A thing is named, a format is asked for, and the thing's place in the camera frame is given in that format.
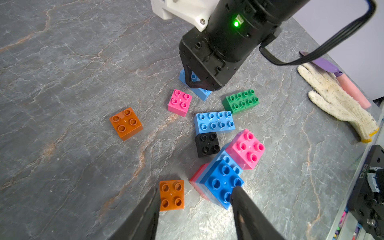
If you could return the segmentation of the pink lego brick middle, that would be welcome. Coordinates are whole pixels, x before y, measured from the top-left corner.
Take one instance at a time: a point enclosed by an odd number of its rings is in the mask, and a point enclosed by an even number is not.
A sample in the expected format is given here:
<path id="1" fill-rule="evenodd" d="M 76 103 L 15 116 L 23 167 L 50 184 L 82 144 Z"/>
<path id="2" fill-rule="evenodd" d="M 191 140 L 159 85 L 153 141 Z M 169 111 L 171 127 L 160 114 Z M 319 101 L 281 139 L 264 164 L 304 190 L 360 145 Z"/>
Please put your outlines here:
<path id="1" fill-rule="evenodd" d="M 175 89 L 168 103 L 168 111 L 185 117 L 190 107 L 192 96 Z"/>

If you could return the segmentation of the green long lego brick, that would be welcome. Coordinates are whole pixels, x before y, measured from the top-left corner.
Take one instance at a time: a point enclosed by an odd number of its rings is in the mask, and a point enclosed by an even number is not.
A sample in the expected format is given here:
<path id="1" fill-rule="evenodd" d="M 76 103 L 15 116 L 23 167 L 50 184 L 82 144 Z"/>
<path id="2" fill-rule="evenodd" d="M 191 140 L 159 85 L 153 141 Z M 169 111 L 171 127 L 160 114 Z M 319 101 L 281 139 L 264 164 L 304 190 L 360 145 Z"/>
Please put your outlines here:
<path id="1" fill-rule="evenodd" d="M 259 104 L 259 98 L 255 95 L 253 89 L 249 89 L 225 97 L 222 100 L 222 104 L 226 111 L 230 111 L 235 115 L 257 106 Z"/>

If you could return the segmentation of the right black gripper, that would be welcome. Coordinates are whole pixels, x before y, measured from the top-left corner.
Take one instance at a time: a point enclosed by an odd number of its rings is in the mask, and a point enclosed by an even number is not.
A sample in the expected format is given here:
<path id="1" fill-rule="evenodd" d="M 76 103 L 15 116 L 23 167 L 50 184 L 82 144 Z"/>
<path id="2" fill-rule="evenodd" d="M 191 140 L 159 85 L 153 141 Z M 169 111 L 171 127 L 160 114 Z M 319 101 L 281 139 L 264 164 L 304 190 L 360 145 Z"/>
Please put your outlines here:
<path id="1" fill-rule="evenodd" d="M 193 28 L 179 44 L 191 89 L 223 88 L 256 47 L 266 47 L 281 24 L 307 1 L 219 1 L 205 30 Z"/>

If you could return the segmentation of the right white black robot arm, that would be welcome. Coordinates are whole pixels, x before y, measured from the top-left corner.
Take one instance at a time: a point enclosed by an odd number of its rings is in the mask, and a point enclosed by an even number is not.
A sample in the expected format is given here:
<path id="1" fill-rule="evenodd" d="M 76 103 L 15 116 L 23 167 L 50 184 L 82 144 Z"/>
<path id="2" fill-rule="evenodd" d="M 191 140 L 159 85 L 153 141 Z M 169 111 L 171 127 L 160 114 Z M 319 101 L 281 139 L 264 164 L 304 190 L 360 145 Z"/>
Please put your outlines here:
<path id="1" fill-rule="evenodd" d="M 152 1 L 163 20 L 173 17 L 194 28 L 182 36 L 179 53 L 186 84 L 218 91 L 257 47 L 265 47 L 281 33 L 282 22 L 307 1 Z"/>

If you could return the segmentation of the orange lego brick upper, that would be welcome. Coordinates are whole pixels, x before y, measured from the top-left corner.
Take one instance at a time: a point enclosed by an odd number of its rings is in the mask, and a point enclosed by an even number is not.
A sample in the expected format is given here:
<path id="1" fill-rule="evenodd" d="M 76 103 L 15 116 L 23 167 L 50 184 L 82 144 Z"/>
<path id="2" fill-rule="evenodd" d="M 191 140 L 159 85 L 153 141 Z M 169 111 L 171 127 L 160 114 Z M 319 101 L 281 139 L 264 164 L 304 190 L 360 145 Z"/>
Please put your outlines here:
<path id="1" fill-rule="evenodd" d="M 143 130 L 143 125 L 132 108 L 127 108 L 112 116 L 110 122 L 123 141 Z"/>

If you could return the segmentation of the pink lego brick top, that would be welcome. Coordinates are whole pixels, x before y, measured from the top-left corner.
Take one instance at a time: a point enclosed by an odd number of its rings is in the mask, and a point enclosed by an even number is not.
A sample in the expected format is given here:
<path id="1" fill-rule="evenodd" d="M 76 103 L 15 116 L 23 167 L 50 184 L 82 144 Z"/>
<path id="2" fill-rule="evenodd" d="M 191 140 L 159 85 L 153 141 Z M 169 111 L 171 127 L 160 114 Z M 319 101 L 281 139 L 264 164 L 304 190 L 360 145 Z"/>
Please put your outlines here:
<path id="1" fill-rule="evenodd" d="M 226 147 L 226 152 L 242 170 L 253 170 L 266 147 L 248 129 L 238 133 Z"/>

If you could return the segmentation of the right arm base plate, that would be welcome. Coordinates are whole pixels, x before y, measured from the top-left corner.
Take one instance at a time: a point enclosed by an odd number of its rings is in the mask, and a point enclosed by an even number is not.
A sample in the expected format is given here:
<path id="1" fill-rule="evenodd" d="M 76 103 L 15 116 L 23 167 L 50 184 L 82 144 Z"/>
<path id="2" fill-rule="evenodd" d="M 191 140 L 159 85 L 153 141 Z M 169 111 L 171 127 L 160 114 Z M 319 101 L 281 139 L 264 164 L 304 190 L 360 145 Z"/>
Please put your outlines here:
<path id="1" fill-rule="evenodd" d="M 375 240 L 384 238 L 384 149 L 380 145 L 371 146 L 347 207 Z"/>

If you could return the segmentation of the pink lego brick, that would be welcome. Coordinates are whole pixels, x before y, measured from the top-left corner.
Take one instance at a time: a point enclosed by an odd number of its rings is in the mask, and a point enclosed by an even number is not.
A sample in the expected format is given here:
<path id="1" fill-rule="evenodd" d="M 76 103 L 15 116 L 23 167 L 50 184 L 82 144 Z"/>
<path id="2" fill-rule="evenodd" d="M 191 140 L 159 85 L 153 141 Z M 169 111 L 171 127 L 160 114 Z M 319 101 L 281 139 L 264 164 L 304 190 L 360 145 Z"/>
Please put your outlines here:
<path id="1" fill-rule="evenodd" d="M 168 111 L 185 117 L 190 107 L 192 96 L 175 89 L 168 103 Z"/>
<path id="2" fill-rule="evenodd" d="M 226 152 L 242 170 L 253 170 L 266 147 L 248 129 L 238 133 L 226 147 Z"/>

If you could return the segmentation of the small blue lego brick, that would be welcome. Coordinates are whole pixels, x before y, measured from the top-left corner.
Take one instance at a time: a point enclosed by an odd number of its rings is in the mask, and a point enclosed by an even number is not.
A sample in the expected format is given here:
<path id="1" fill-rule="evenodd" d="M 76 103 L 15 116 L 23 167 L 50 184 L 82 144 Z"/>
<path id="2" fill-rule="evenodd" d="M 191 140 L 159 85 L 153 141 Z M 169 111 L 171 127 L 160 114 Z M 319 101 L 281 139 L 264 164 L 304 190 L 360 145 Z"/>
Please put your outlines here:
<path id="1" fill-rule="evenodd" d="M 210 200 L 228 210 L 235 187 L 243 187 L 242 178 L 224 161 L 216 161 L 202 177 L 200 186 Z"/>

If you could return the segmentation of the black lego brick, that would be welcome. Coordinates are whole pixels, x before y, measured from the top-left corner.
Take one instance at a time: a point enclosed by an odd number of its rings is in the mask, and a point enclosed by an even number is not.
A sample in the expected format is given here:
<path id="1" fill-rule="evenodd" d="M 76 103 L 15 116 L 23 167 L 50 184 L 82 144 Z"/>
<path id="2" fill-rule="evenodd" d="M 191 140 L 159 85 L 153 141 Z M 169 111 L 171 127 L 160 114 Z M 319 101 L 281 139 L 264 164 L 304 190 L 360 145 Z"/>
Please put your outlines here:
<path id="1" fill-rule="evenodd" d="M 198 134 L 195 136 L 198 157 L 217 154 L 220 150 L 220 144 L 216 132 Z"/>

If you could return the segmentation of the orange lego brick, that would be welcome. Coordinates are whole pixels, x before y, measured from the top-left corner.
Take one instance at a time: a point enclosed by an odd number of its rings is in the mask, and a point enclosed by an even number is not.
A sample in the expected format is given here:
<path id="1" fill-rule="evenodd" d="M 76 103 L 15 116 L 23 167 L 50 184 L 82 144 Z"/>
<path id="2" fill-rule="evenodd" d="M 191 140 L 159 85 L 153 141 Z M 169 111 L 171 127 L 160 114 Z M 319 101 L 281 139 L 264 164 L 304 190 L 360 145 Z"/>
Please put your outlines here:
<path id="1" fill-rule="evenodd" d="M 127 108 L 112 116 L 110 122 L 123 141 L 143 130 L 143 125 L 132 108 Z"/>
<path id="2" fill-rule="evenodd" d="M 185 208 L 185 188 L 183 180 L 160 181 L 160 211 L 182 210 Z"/>

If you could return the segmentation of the red lego brick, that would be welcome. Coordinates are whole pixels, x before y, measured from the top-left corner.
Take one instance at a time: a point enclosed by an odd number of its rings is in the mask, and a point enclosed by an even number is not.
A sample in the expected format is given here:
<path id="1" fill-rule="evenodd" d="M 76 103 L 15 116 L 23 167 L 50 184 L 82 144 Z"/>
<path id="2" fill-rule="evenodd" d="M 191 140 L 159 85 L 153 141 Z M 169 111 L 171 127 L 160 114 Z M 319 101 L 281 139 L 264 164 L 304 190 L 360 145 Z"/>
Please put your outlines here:
<path id="1" fill-rule="evenodd" d="M 210 201 L 210 198 L 205 194 L 205 192 L 202 190 L 200 186 L 200 181 L 202 174 L 204 170 L 206 169 L 208 164 L 203 164 L 200 166 L 200 168 L 196 171 L 196 173 L 192 176 L 192 178 L 189 180 L 190 184 L 195 188 L 195 190 L 200 194 L 202 198 L 204 198 L 207 201 Z"/>

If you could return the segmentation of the orange lego brick lower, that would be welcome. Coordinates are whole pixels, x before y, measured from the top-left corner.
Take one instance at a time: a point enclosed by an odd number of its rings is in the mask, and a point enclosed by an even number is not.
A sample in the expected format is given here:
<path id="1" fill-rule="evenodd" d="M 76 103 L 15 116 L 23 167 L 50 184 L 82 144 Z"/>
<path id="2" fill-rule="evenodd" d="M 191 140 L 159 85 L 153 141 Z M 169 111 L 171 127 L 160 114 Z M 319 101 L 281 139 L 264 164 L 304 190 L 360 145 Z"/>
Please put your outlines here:
<path id="1" fill-rule="evenodd" d="M 160 211 L 182 210 L 185 208 L 185 188 L 183 180 L 160 181 Z"/>

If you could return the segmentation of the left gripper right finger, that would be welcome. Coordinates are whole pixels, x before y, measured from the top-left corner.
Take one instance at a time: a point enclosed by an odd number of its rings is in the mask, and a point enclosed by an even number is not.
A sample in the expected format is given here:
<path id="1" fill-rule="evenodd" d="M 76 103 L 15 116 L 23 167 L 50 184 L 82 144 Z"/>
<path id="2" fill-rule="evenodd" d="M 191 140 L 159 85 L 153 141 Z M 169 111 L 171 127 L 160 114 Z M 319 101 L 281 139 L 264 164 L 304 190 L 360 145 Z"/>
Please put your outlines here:
<path id="1" fill-rule="evenodd" d="M 242 187 L 233 189 L 231 205 L 239 240 L 284 240 Z"/>

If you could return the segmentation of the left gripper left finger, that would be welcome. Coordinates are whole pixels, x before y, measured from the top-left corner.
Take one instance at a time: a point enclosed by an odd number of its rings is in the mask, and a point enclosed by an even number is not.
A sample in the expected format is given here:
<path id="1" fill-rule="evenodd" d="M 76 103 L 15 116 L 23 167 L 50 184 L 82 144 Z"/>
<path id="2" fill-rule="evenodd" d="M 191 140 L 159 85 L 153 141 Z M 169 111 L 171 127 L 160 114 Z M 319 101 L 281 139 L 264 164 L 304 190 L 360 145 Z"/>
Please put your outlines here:
<path id="1" fill-rule="evenodd" d="M 110 240 L 154 240 L 160 214 L 160 193 L 151 188 Z"/>

